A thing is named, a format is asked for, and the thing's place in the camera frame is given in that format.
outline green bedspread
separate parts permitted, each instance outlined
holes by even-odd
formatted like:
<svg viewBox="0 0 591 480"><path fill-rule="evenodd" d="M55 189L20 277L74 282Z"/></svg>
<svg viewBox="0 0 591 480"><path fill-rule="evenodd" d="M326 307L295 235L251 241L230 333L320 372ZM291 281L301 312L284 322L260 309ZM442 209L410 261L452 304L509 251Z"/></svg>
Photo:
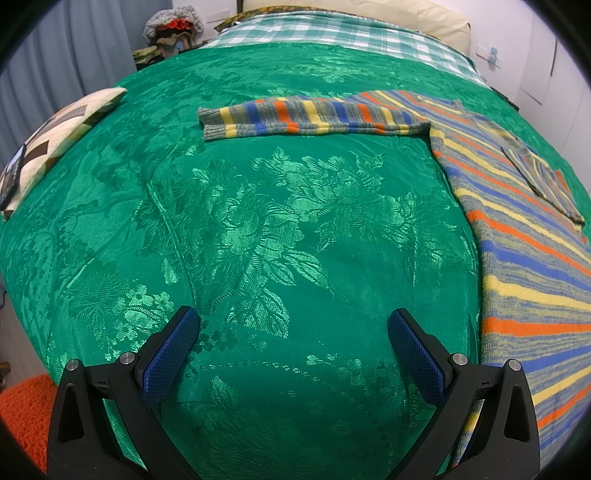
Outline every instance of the green bedspread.
<svg viewBox="0 0 591 480"><path fill-rule="evenodd" d="M0 265L56 381L68 359L111 361L196 307L200 338L157 414L205 480L385 478L432 412L400 374L387 316L406 307L476 361L480 273L425 140L205 144L198 107L372 89L461 99L562 168L591 218L571 168L509 105L418 62L314 44L211 48L120 85L117 110L2 225ZM305 215L272 159L312 183Z"/></svg>

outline blue curtain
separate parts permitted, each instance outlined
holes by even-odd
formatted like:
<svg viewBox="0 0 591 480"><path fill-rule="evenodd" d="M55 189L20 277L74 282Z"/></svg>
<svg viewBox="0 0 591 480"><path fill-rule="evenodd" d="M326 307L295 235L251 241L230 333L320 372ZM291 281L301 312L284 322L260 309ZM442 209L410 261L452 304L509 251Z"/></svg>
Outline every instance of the blue curtain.
<svg viewBox="0 0 591 480"><path fill-rule="evenodd" d="M135 72L146 21L172 0L61 0L0 73L0 167L60 108Z"/></svg>

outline orange fluffy rug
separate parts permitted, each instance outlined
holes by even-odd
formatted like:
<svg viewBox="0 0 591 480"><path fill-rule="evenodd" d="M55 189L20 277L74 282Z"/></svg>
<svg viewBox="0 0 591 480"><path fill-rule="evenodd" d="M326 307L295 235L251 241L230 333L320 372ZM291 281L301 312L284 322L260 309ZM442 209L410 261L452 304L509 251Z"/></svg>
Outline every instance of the orange fluffy rug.
<svg viewBox="0 0 591 480"><path fill-rule="evenodd" d="M42 472L57 387L49 375L28 378L0 394L0 417Z"/></svg>

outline striped sweater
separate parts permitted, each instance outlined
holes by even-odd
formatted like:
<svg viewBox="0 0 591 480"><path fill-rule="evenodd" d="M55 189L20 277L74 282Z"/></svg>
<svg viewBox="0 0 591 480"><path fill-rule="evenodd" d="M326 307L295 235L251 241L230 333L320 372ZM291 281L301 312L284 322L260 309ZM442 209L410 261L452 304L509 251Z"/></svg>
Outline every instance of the striped sweater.
<svg viewBox="0 0 591 480"><path fill-rule="evenodd" d="M268 98L198 114L205 140L428 132L479 245L482 362L522 362L542 465L553 457L591 397L591 255L584 219L560 171L459 100L411 92ZM464 446L477 417L468 420Z"/></svg>

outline plaid sheet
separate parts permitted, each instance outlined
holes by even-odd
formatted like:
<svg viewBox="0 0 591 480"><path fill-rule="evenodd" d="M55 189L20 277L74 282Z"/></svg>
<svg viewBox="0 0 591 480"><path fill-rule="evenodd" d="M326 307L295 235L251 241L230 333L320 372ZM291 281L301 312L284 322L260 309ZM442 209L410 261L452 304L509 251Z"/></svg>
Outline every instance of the plaid sheet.
<svg viewBox="0 0 591 480"><path fill-rule="evenodd" d="M203 48L269 42L311 42L381 53L431 67L486 86L472 61L444 43L396 25L329 11L257 15L224 30Z"/></svg>

